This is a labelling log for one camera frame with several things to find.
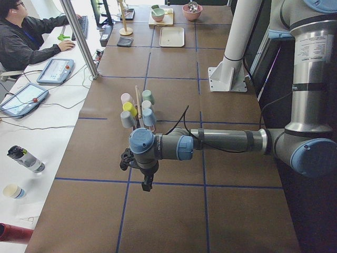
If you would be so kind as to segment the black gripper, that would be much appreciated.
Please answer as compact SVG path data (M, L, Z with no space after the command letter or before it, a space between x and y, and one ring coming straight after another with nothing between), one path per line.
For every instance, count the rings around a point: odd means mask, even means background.
M143 191L152 190L152 181L154 174L158 171L159 162L158 161L149 161L146 163L138 162L137 165L140 167L141 173L144 175L144 180L142 182Z

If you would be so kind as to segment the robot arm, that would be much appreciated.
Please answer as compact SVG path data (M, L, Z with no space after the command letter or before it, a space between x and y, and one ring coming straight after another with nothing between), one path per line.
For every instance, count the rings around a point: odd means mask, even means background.
M135 129L120 168L139 169L142 189L150 191L159 161L190 160L194 150L272 154L297 173L315 178L336 168L326 103L329 68L336 64L336 1L272 1L269 38L294 38L292 111L282 129L258 131L174 127L167 134Z

